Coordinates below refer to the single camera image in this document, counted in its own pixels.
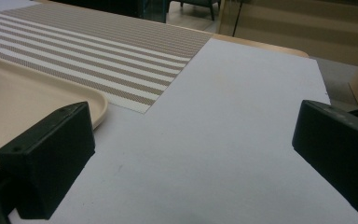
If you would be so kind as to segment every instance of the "white stripe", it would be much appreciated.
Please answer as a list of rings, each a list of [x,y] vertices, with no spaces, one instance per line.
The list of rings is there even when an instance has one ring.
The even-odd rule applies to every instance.
[[[162,57],[166,57],[166,58],[171,58],[171,59],[175,59],[175,60],[189,61],[191,59],[191,58],[184,58],[184,57],[174,56],[174,55],[171,55],[171,54],[161,53],[161,52],[157,52],[157,51],[154,51],[154,50],[151,50],[151,49],[143,49],[143,48],[139,48],[139,47],[135,47],[135,46],[131,46],[131,45],[126,45],[126,44],[118,43],[116,41],[106,40],[106,39],[102,39],[102,38],[91,36],[91,35],[83,35],[83,34],[79,34],[79,33],[76,33],[76,32],[56,28],[56,27],[53,27],[53,26],[47,26],[47,25],[43,25],[43,24],[40,24],[40,23],[32,22],[32,21],[21,20],[21,19],[10,17],[10,16],[3,15],[3,14],[0,14],[0,17],[8,18],[8,19],[11,19],[13,21],[21,21],[21,22],[32,24],[32,25],[35,25],[35,26],[39,26],[39,27],[42,27],[42,28],[48,28],[48,29],[51,29],[51,30],[60,31],[60,32],[70,34],[70,35],[77,35],[77,36],[86,37],[86,38],[101,41],[101,42],[104,42],[104,43],[107,43],[107,44],[121,46],[121,47],[124,47],[124,48],[127,48],[127,49],[140,50],[142,52],[147,52],[147,53],[150,53],[150,54],[154,54],[154,55],[158,55],[158,56],[162,56]]]
[[[119,106],[123,106],[125,108],[137,111],[137,112],[141,112],[144,113],[147,111],[147,109],[150,107],[150,105],[144,105],[142,103],[136,102],[136,101],[132,101],[126,98],[122,98],[120,96],[117,95],[113,95],[113,94],[109,94],[106,92],[103,92],[106,96],[106,99],[114,105],[119,105]]]
[[[32,30],[32,31],[35,31],[35,32],[38,32],[38,33],[41,33],[41,34],[46,34],[46,35],[54,35],[54,36],[57,36],[57,37],[60,37],[60,38],[65,38],[65,39],[70,39],[70,40],[73,40],[73,41],[76,41],[76,42],[82,42],[83,44],[89,44],[90,42],[88,41],[84,41],[84,40],[78,40],[76,38],[72,38],[70,36],[66,36],[66,35],[58,35],[58,34],[54,34],[54,33],[51,33],[51,32],[47,32],[47,31],[43,31],[43,30],[39,30],[39,29],[35,29],[35,28],[32,28],[32,27],[27,27],[27,26],[23,26],[23,25],[20,25],[20,24],[17,24],[17,23],[13,23],[13,22],[10,22],[10,21],[1,21],[0,22],[2,23],[6,23],[6,24],[9,24],[9,25],[13,25],[13,26],[17,26],[17,27],[20,27],[20,28],[23,28],[23,29],[28,29],[28,30]],[[180,70],[173,70],[173,69],[169,69],[169,68],[165,68],[165,67],[162,67],[162,66],[158,66],[158,65],[154,65],[154,64],[151,64],[151,63],[143,63],[143,62],[139,62],[139,61],[136,61],[136,60],[133,60],[133,59],[130,59],[130,58],[126,58],[126,57],[121,57],[121,56],[117,56],[115,54],[108,54],[108,53],[105,53],[105,52],[102,52],[102,51],[98,51],[98,50],[92,50],[92,49],[88,49],[88,52],[92,52],[92,51],[96,51],[99,55],[103,55],[103,56],[106,56],[106,57],[110,57],[112,59],[117,59],[117,60],[121,60],[121,61],[124,61],[124,62],[127,62],[127,63],[135,63],[135,64],[139,64],[141,66],[145,66],[145,67],[148,67],[148,68],[152,68],[152,69],[156,69],[156,70],[159,70],[159,71],[163,71],[163,72],[168,72],[168,73],[173,73],[173,74],[177,74],[180,72]],[[184,67],[186,66],[185,63],[172,63],[172,62],[168,62],[169,65],[172,65],[172,64],[175,64],[175,66],[181,66],[181,67]]]
[[[23,25],[20,25],[20,24],[14,23],[14,22],[10,22],[10,21],[0,20],[0,22],[8,24],[8,25],[13,25],[13,26],[16,26],[16,27],[20,27],[20,28],[23,28],[23,29],[32,30],[32,31],[35,31],[35,32],[38,32],[38,33],[41,33],[41,34],[53,35],[53,36],[56,36],[56,37],[59,37],[59,38],[72,40],[72,41],[75,41],[77,43],[82,43],[82,44],[90,45],[90,46],[97,47],[97,48],[109,49],[109,50],[112,50],[112,51],[120,52],[120,53],[127,54],[127,55],[130,55],[130,56],[133,56],[133,57],[138,57],[138,58],[150,60],[150,61],[157,62],[157,63],[165,63],[167,65],[178,66],[178,67],[186,66],[185,63],[174,63],[174,62],[170,62],[170,61],[167,61],[167,60],[154,58],[154,57],[150,57],[150,56],[139,54],[139,53],[134,53],[134,52],[127,51],[127,50],[124,50],[124,49],[116,49],[116,48],[112,48],[112,47],[107,47],[105,45],[100,45],[100,44],[90,42],[90,41],[87,41],[87,40],[77,39],[77,38],[73,38],[71,36],[66,36],[66,35],[59,35],[59,34],[55,34],[55,33],[52,33],[52,32],[39,30],[39,29],[35,29],[35,28],[32,28],[32,27],[28,27],[28,26],[23,26]],[[8,28],[8,27],[2,26],[2,25],[0,25],[0,28],[8,29],[9,31],[16,32],[16,33],[19,32],[19,31],[15,30],[15,29],[11,29],[11,28]],[[44,39],[44,40],[47,40],[47,41],[50,41],[50,42],[54,42],[54,43],[57,43],[57,41],[58,41],[58,40],[51,39],[51,38],[43,38],[44,36],[42,36],[42,35],[34,35],[34,34],[30,34],[30,33],[27,33],[27,34],[29,34],[29,35],[31,35],[33,37],[41,38],[41,39]],[[62,42],[62,41],[59,41],[59,42],[60,43],[65,43],[65,45],[68,45],[68,46],[74,46],[72,48],[76,48],[76,49],[85,49],[85,50],[90,51],[90,52],[98,51],[98,50],[94,50],[94,49],[84,48],[84,47],[81,47],[81,46],[78,46],[78,45],[73,45],[73,44],[69,45],[68,43]],[[106,56],[106,57],[112,57],[112,58],[117,57],[116,55],[113,55],[113,54],[108,54],[108,55],[110,55],[110,56]]]
[[[47,46],[47,45],[44,45],[44,44],[39,44],[35,41],[31,41],[31,40],[27,40],[27,39],[23,39],[21,37],[16,37],[14,35],[8,35],[8,34],[5,34],[5,33],[2,33],[0,32],[0,35],[3,35],[3,36],[6,36],[6,37],[10,37],[10,38],[13,38],[13,39],[17,39],[17,40],[20,40],[20,41],[24,41],[24,42],[29,42],[29,43],[33,43],[33,44],[36,44],[36,45],[39,45],[41,47],[45,47],[47,49],[56,49],[55,47],[52,47],[52,46]],[[17,48],[20,48],[20,49],[24,49],[24,48],[27,48],[27,49],[31,49],[31,48],[28,48],[28,47],[24,47],[23,45],[19,45],[19,44],[14,44],[14,43],[11,43],[11,42],[7,42],[5,40],[1,40],[0,39],[0,43],[5,43],[7,45],[10,45],[10,46],[13,46],[13,47],[17,47]],[[37,53],[37,54],[41,54],[41,53],[46,53],[44,51],[41,51],[41,50],[37,50],[38,52],[40,53]],[[65,50],[61,50],[61,52],[63,53],[69,53],[71,51],[65,51]],[[49,58],[52,58],[52,59],[56,59],[57,57],[59,57],[58,55],[54,55],[54,54],[49,54],[49,55],[52,55],[52,56],[47,56]],[[98,60],[96,58],[92,58],[90,56],[87,56],[87,57],[82,57],[82,58],[85,58],[85,59],[92,59],[91,61],[94,61],[94,62],[97,62],[99,63],[100,61],[102,60]],[[130,72],[133,72],[133,73],[138,73],[138,74],[141,74],[141,75],[144,75],[144,76],[147,76],[147,77],[153,77],[153,78],[157,78],[157,79],[160,79],[160,80],[164,80],[164,81],[169,81],[169,82],[172,82],[174,80],[173,77],[165,77],[165,76],[162,76],[162,75],[159,75],[159,74],[155,74],[155,73],[151,73],[151,72],[147,72],[147,71],[144,71],[144,70],[141,70],[141,69],[137,69],[137,68],[132,68],[132,67],[129,67],[129,66],[126,66],[126,65],[122,65],[122,64],[119,64],[119,63],[110,63],[108,62],[108,65],[111,65],[113,67],[116,67],[116,68],[120,68],[120,69],[123,69],[123,70],[126,70],[126,71],[130,71]],[[111,74],[112,76],[114,77],[120,77],[122,79],[126,79],[128,81],[132,81],[132,82],[145,82],[144,80],[142,79],[139,79],[139,78],[136,78],[136,77],[131,77],[131,76],[126,76],[124,74],[120,74],[120,73],[117,73],[117,72],[114,72],[114,71],[110,71],[110,70],[106,70],[108,74]],[[165,86],[163,85],[160,85],[158,83],[154,83],[154,82],[148,82],[146,81],[147,83],[149,83],[147,86],[149,87],[153,87],[153,88],[157,88],[157,89],[161,89],[161,88],[164,88],[165,89]]]
[[[99,84],[102,84],[102,85],[105,85],[105,86],[108,86],[108,87],[111,87],[111,88],[114,88],[114,89],[117,89],[117,90],[120,90],[120,91],[125,91],[125,92],[128,92],[128,93],[139,95],[139,96],[142,96],[144,98],[148,98],[148,99],[151,99],[151,100],[157,100],[157,98],[158,98],[158,95],[150,93],[150,92],[147,92],[147,91],[140,91],[140,90],[128,87],[128,86],[124,86],[124,85],[115,83],[115,82],[106,81],[106,80],[104,80],[102,78],[98,78],[98,77],[94,77],[94,76],[87,75],[87,74],[84,74],[84,73],[80,73],[80,72],[77,72],[77,71],[74,71],[74,70],[71,70],[71,69],[68,69],[68,68],[65,68],[65,67],[58,66],[57,64],[43,62],[43,61],[37,60],[35,58],[31,58],[31,57],[28,57],[26,55],[22,55],[22,54],[19,54],[19,53],[10,51],[10,50],[0,49],[0,52],[4,53],[6,55],[12,56],[12,57],[23,59],[24,61],[28,61],[28,62],[31,62],[31,63],[37,63],[37,64],[39,64],[41,66],[45,66],[45,67],[51,68],[53,70],[60,71],[60,72],[63,72],[65,74],[72,75],[74,77],[80,77],[80,78],[83,78],[85,80],[92,81],[92,82],[95,82],[95,83],[99,83]]]

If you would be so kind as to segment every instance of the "striped mat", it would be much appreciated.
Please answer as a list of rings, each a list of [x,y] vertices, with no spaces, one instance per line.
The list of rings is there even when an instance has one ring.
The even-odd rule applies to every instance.
[[[0,58],[102,91],[144,113],[210,34],[40,4],[0,12]]]

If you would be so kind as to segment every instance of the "beige tray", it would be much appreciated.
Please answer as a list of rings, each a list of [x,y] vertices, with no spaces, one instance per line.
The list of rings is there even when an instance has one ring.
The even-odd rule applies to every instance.
[[[82,101],[95,129],[107,109],[101,93],[0,59],[0,147],[57,108]]]

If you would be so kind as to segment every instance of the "floor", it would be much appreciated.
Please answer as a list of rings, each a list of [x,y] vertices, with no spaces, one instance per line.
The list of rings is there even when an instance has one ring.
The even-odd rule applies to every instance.
[[[185,28],[216,33],[216,24],[219,20],[219,9],[214,4],[215,20],[211,20],[211,13],[207,7],[196,7],[180,3],[171,2],[170,12],[167,14],[167,23]],[[331,105],[341,108],[345,111],[358,109],[358,104],[351,92],[349,82],[358,71],[358,67],[328,61],[325,59],[311,57],[319,64],[324,85],[330,97]]]

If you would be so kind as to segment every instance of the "table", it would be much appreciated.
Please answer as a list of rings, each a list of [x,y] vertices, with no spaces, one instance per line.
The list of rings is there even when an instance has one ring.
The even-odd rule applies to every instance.
[[[329,103],[314,60],[211,39],[145,114],[109,105],[96,154],[51,220],[9,218],[358,223],[291,146],[303,99]]]

